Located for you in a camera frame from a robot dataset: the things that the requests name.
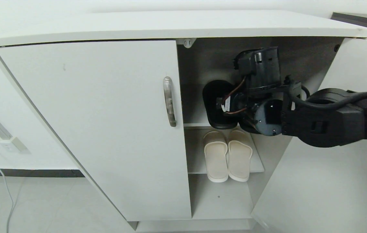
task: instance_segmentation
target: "screw hole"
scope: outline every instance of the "screw hole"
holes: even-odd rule
[[[339,51],[340,48],[340,44],[336,44],[335,47],[333,48],[333,51],[337,52]]]

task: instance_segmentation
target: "floor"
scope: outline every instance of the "floor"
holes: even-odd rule
[[[17,201],[9,233],[133,232],[86,178],[7,177],[6,181]],[[6,232],[10,208],[11,201],[0,177],[0,233]]]

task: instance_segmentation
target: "cable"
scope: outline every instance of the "cable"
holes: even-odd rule
[[[306,99],[310,97],[310,91],[305,86],[302,85],[302,90],[306,93]]]
[[[242,79],[241,83],[238,84],[238,86],[234,90],[232,90],[224,99],[222,99],[222,102],[225,102],[225,100],[227,100],[228,97],[230,97],[232,94],[234,94],[234,92],[236,92],[242,86],[242,84],[244,82],[245,82],[245,77]]]
[[[15,207],[15,206],[14,206],[14,200],[12,199],[12,196],[11,196],[11,192],[9,191],[9,188],[8,188],[8,184],[6,183],[5,175],[4,175],[4,173],[2,172],[1,168],[0,168],[0,173],[1,173],[1,175],[3,176],[3,179],[4,179],[4,183],[5,183],[6,190],[8,191],[9,198],[11,199],[11,202],[12,202],[11,211],[9,212],[8,220],[6,221],[6,233],[9,233],[9,220],[11,219],[12,212],[14,211],[14,207]]]
[[[312,108],[312,109],[318,109],[318,110],[337,110],[340,109],[341,107],[357,102],[359,100],[362,99],[367,99],[367,92],[360,92],[357,94],[354,94],[353,96],[350,96],[346,99],[343,99],[341,101],[335,102],[335,103],[331,103],[331,104],[314,104],[314,103],[310,103],[307,101],[304,101],[302,99],[300,99],[299,97],[295,96],[293,93],[293,85],[290,86],[289,91],[287,92],[289,98],[296,104],[299,105],[303,105],[306,106],[308,108]]]
[[[226,114],[236,114],[236,113],[239,113],[239,112],[243,112],[243,111],[245,111],[245,110],[247,110],[247,108],[242,108],[242,109],[240,109],[240,110],[238,110],[238,111],[235,111],[235,112],[225,112]]]

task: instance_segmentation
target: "cabinet top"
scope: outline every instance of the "cabinet top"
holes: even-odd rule
[[[193,10],[74,15],[0,36],[0,46],[202,37],[367,37],[367,28],[282,10]]]

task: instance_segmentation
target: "white slipper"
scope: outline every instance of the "white slipper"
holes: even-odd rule
[[[208,132],[203,138],[203,143],[208,179],[215,183],[228,180],[228,146],[224,135],[218,131]]]
[[[250,178],[250,159],[253,149],[248,135],[234,130],[228,136],[228,174],[233,180],[246,182]]]

